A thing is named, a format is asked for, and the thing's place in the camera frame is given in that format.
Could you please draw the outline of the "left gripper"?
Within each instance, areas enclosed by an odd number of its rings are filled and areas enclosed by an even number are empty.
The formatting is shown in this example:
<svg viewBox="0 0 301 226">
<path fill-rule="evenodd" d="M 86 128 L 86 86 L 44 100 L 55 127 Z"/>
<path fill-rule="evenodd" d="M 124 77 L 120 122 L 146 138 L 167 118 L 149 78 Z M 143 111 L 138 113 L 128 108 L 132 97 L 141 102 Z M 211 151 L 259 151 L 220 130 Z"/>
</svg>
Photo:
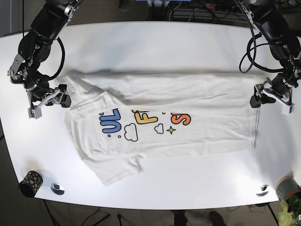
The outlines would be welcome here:
<svg viewBox="0 0 301 226">
<path fill-rule="evenodd" d="M 279 102 L 282 105 L 282 114 L 289 115 L 293 112 L 293 104 L 290 100 L 285 102 L 280 96 L 268 91 L 261 84 L 255 85 L 254 95 L 250 99 L 252 108 L 259 108 L 263 104 L 273 104 L 275 102 Z"/>
</svg>

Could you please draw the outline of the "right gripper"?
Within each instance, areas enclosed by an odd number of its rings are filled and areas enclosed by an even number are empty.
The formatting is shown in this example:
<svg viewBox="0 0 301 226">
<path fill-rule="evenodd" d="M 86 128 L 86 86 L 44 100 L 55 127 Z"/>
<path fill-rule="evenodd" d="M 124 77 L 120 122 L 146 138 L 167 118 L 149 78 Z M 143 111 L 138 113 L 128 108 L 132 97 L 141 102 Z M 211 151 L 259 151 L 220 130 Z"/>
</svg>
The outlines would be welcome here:
<svg viewBox="0 0 301 226">
<path fill-rule="evenodd" d="M 38 119 L 42 116 L 42 106 L 60 105 L 62 108 L 71 106 L 71 98 L 67 95 L 67 85 L 59 85 L 50 92 L 41 88 L 33 87 L 27 90 L 27 96 L 30 103 L 28 109 L 29 118 Z"/>
</svg>

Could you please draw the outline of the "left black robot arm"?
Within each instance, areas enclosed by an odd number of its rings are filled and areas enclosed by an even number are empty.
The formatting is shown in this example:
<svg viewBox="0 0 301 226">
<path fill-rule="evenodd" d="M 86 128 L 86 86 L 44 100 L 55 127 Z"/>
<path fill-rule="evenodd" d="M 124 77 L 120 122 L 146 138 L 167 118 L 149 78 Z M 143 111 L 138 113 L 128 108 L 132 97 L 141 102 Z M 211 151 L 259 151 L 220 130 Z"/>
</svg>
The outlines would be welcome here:
<svg viewBox="0 0 301 226">
<path fill-rule="evenodd" d="M 251 67 L 276 74 L 274 79 L 266 78 L 254 86 L 250 105 L 259 108 L 263 104 L 278 102 L 282 113 L 289 115 L 293 112 L 292 89 L 299 86 L 301 79 L 300 42 L 278 12 L 274 0 L 237 0 L 235 4 L 246 18 L 252 34 L 244 56 L 249 59 Z M 259 47 L 256 41 L 260 37 L 266 39 L 272 56 L 282 66 L 280 69 L 269 69 L 255 62 Z"/>
</svg>

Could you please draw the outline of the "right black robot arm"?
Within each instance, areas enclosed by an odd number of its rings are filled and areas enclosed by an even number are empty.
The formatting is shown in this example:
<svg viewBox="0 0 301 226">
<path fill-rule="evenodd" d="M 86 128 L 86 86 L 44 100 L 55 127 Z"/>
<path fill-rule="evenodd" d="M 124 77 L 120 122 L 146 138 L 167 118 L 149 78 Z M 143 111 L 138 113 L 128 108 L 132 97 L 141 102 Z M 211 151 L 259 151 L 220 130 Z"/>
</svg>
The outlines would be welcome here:
<svg viewBox="0 0 301 226">
<path fill-rule="evenodd" d="M 59 34 L 81 3 L 80 0 L 47 0 L 32 22 L 29 32 L 23 35 L 19 43 L 18 54 L 8 71 L 8 77 L 13 84 L 22 84 L 25 88 L 30 103 L 30 118 L 40 118 L 44 105 L 58 104 L 63 108 L 71 105 L 67 85 L 60 84 L 52 89 L 49 82 L 58 77 L 65 61 L 65 49 Z M 38 68 L 49 57 L 54 41 L 58 42 L 62 57 L 56 73 L 49 76 L 40 73 Z"/>
</svg>

